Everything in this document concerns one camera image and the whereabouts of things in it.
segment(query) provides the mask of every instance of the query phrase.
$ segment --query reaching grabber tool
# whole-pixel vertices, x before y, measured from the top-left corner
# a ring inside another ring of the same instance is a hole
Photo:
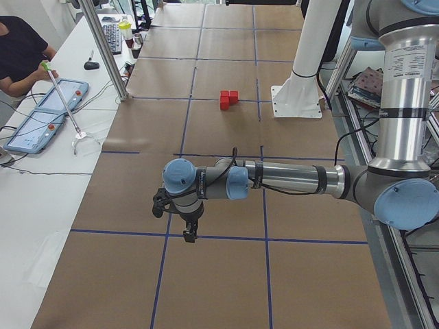
[[[88,132],[83,132],[80,128],[80,126],[78,125],[78,123],[76,122],[75,118],[73,117],[73,114],[70,111],[69,105],[67,103],[66,97],[64,96],[64,94],[61,91],[61,88],[59,87],[53,73],[52,70],[50,69],[50,65],[48,62],[41,62],[41,65],[45,68],[45,70],[47,71],[47,73],[49,74],[50,80],[52,80],[52,83],[54,84],[54,87],[56,89],[56,92],[59,94],[61,101],[62,101],[62,105],[64,105],[67,114],[69,115],[71,122],[73,123],[73,126],[77,132],[77,134],[75,135],[75,139],[73,140],[73,142],[71,143],[71,146],[73,148],[73,154],[76,155],[76,145],[80,142],[83,141],[86,138],[92,138],[96,141],[96,143],[101,144],[98,139],[96,137],[94,137],[92,134],[88,133]]]

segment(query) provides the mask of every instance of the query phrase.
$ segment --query table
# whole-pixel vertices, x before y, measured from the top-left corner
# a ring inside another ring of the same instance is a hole
[[[93,60],[101,67],[85,71],[84,63],[91,50]],[[135,62],[123,44],[122,54],[115,55],[117,67]],[[90,29],[82,19],[51,62],[60,77],[85,81],[90,84],[82,102],[96,95],[110,78],[97,50]],[[45,93],[51,82],[38,82],[33,93]],[[83,173],[84,175],[32,175],[0,168],[0,328],[30,328],[49,284],[71,224],[84,195],[91,173],[100,155],[102,142],[107,136],[118,107],[117,92],[109,86],[101,97],[75,114],[81,129],[94,134],[94,141],[78,144],[74,156],[71,142],[75,130],[70,119],[40,154],[28,155],[13,167],[32,172]],[[18,111],[29,114],[34,100],[26,99]],[[19,113],[12,115],[8,125],[17,126],[24,119]],[[4,130],[0,138],[11,131]]]
[[[32,329],[391,327],[352,203],[274,191],[209,200],[195,244],[178,216],[151,213],[178,156],[212,165],[237,146],[332,163],[328,110],[273,118],[270,87],[289,75],[301,17],[294,6],[157,10]],[[221,90],[239,90],[239,103],[221,111]]]

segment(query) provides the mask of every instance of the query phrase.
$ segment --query label sticker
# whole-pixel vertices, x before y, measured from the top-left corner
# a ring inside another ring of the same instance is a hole
[[[384,82],[424,78],[431,81],[434,45],[416,45],[389,51],[384,60]]]

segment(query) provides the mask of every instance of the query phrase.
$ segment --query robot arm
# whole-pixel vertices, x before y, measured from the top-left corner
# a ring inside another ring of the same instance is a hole
[[[203,199],[243,199],[249,188],[265,187],[346,199],[400,230],[431,221],[439,213],[439,192],[428,180],[422,151],[439,3],[356,0],[354,18],[354,43],[367,48],[379,37],[385,49],[378,152],[367,166],[307,167],[236,160],[234,154],[195,168],[175,159],[163,171],[165,188],[154,196],[154,215],[178,213],[186,221],[185,240],[195,242]]]
[[[213,167],[197,168],[188,160],[175,159],[163,170],[163,180],[165,187],[154,196],[153,213],[156,217],[163,212],[179,214],[186,222],[186,242],[197,238],[203,199],[244,199],[250,188],[291,195],[330,194],[359,204],[401,230],[423,226],[439,212],[439,193],[428,180],[383,176],[366,166],[301,166],[222,158]]]

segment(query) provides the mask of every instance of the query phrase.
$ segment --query bottle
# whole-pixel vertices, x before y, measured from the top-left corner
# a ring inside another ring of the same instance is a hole
[[[122,21],[119,23],[119,29],[121,30],[126,45],[131,49],[134,41],[132,39],[131,23],[128,22],[128,17],[126,15],[122,16]]]

